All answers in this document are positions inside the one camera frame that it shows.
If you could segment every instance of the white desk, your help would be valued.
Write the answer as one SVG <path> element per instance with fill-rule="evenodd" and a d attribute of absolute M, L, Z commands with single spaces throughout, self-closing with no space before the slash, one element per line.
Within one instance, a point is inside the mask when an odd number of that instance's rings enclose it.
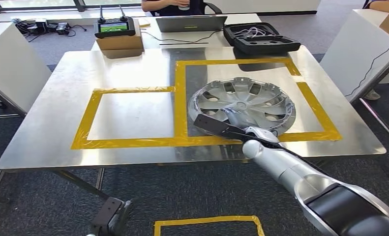
<path fill-rule="evenodd" d="M 28 112 L 51 71 L 12 23 L 0 23 L 0 95 Z"/>
<path fill-rule="evenodd" d="M 230 14 L 226 15 L 228 19 L 225 24 L 240 24 L 240 23 L 255 23 L 261 22 L 257 14 Z M 141 28 L 142 32 L 148 32 L 158 39 L 177 39 L 184 41 L 196 41 L 197 39 L 208 37 L 212 31 L 203 31 L 203 32 L 178 32 L 178 33 L 161 33 L 156 23 L 155 17 L 143 17 L 144 21 L 148 21 L 150 26 Z M 142 40 L 144 43 L 145 49 L 153 48 L 205 48 L 205 47 L 227 47 L 230 46 L 223 32 L 217 32 L 212 37 L 204 39 L 201 42 L 208 44 L 185 44 L 179 43 L 176 41 L 158 41 L 155 38 L 151 37 L 149 34 L 142 33 Z M 94 43 L 93 51 L 100 50 L 97 43 Z"/>
<path fill-rule="evenodd" d="M 358 87 L 372 60 L 389 48 L 389 34 L 380 28 L 388 13 L 371 9 L 353 10 L 323 57 L 320 65 L 344 95 Z M 389 51 L 375 60 L 361 86 L 346 98 L 353 100 L 389 62 Z M 389 74 L 382 80 L 389 83 Z"/>

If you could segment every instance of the window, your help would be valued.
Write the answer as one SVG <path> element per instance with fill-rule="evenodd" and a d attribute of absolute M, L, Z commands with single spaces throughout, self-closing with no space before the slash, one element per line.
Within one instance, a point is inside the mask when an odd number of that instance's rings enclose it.
<path fill-rule="evenodd" d="M 0 0 L 2 8 L 75 6 L 73 0 Z"/>
<path fill-rule="evenodd" d="M 113 4 L 136 4 L 141 0 L 84 0 L 86 5 L 113 5 Z"/>

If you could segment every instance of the silver hubcap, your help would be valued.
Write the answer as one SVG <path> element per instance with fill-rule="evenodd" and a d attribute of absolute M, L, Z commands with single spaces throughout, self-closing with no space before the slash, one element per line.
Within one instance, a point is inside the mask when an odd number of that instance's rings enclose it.
<path fill-rule="evenodd" d="M 206 114 L 220 121 L 228 120 L 224 108 L 236 110 L 258 127 L 276 134 L 287 131 L 296 119 L 291 99 L 276 85 L 234 78 L 213 81 L 194 93 L 188 112 L 192 120 Z"/>

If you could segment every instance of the black case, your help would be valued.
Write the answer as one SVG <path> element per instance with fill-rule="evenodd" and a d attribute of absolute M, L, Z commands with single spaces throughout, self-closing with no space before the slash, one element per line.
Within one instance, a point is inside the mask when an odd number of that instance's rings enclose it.
<path fill-rule="evenodd" d="M 273 35 L 254 38 L 234 36 L 234 33 L 251 27 L 256 27 Z M 281 36 L 272 25 L 264 22 L 225 25 L 223 34 L 231 46 L 251 55 L 292 52 L 297 51 L 301 45 L 298 41 Z"/>

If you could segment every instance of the cup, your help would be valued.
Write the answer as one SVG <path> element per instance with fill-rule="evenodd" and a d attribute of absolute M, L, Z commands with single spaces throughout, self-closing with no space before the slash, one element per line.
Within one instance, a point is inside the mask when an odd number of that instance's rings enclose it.
<path fill-rule="evenodd" d="M 179 6 L 179 9 L 180 9 L 181 11 L 187 11 L 187 10 L 190 9 L 190 5 L 188 5 L 188 6 L 186 6 L 186 7 L 181 7 L 181 6 Z"/>

